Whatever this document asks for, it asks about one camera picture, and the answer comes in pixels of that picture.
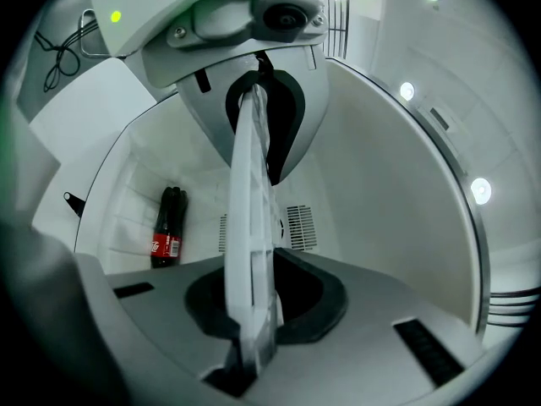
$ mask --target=black cable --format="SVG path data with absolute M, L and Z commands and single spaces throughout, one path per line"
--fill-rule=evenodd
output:
M 62 43 L 62 45 L 57 46 L 53 45 L 51 41 L 49 41 L 44 35 L 42 35 L 39 31 L 36 32 L 34 35 L 34 39 L 36 39 L 36 42 L 40 45 L 41 49 L 45 52 L 50 51 L 56 51 L 57 52 L 57 58 L 56 62 L 54 63 L 54 66 L 47 72 L 47 75 L 45 76 L 45 81 L 43 83 L 43 91 L 48 92 L 52 89 L 56 89 L 58 87 L 58 84 L 60 83 L 60 75 L 66 75 L 67 77 L 73 77 L 79 72 L 79 69 L 81 67 L 81 61 L 79 56 L 76 52 L 74 52 L 70 47 L 77 41 L 80 41 L 82 37 L 88 35 L 94 30 L 98 29 L 98 24 L 96 20 L 92 20 L 90 23 L 85 25 L 84 27 L 81 27 L 80 29 L 77 29 L 74 33 L 69 35 L 66 40 Z M 75 62 L 77 63 L 77 66 L 74 71 L 68 72 L 65 69 L 62 68 L 62 59 L 65 55 L 65 53 L 70 53 L 74 58 Z

